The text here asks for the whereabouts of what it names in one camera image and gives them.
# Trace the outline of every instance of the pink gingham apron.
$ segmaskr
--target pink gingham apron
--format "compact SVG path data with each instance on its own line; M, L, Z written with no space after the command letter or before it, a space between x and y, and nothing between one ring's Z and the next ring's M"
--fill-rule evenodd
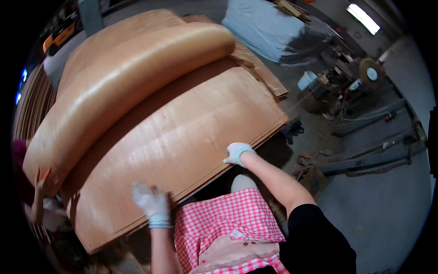
M285 238L258 189L242 189L210 200L187 204L178 211L175 222L175 248L184 274L191 271L206 274L247 273L265 266L272 266L278 274L288 274L279 260L277 244L284 241ZM232 248L233 244L242 245L241 248L249 247L249 253L243 256L244 249L238 252ZM209 248L215 249L217 254L217 249L221 246L228 250L225 252L226 258L219 259L222 263L207 261L208 254L213 253ZM265 252L252 254L254 250ZM233 251L237 257L230 262L227 257Z

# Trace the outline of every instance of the white bucket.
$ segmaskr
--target white bucket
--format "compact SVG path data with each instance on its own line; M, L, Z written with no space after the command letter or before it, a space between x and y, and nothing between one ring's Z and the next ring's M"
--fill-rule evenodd
M305 90L310 83L312 83L317 78L316 74L311 71L305 71L301 79L298 81L298 88L301 91Z

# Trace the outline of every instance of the person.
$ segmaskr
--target person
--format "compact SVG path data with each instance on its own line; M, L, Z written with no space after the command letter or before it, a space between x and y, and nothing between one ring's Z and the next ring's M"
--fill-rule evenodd
M42 176L40 170L36 172L35 187L29 182L23 172L23 162L30 140L12 141L12 153L14 160L14 177L17 192L21 200L21 206L28 220L33 225L44 225L51 232L69 230L67 213L61 202L49 197L47 194L57 188L58 181L49 179L50 168Z
M356 253L299 182L248 144L232 143L227 152L224 163L254 173L286 208L288 238L254 181L238 175L230 194L187 204L177 212L175 248L185 274L356 273ZM132 196L148 217L152 273L178 273L165 193L137 183Z

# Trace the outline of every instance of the circular saw blade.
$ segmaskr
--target circular saw blade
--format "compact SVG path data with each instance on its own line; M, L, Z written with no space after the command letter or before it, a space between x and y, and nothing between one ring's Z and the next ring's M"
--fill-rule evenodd
M373 81L368 77L367 75L368 68L373 68L375 70L375 72L377 73L376 80ZM383 79L385 77L381 66L376 61L370 58L365 58L360 61L359 73L362 82L372 89L378 88L383 83Z

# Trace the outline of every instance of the maroon shirt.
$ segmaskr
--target maroon shirt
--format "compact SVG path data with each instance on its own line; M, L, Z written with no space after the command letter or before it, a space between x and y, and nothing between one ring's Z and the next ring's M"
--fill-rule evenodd
M23 172L26 150L26 140L12 141L12 160L14 162L15 185L17 186L18 195L24 203L32 206L35 197L35 188Z

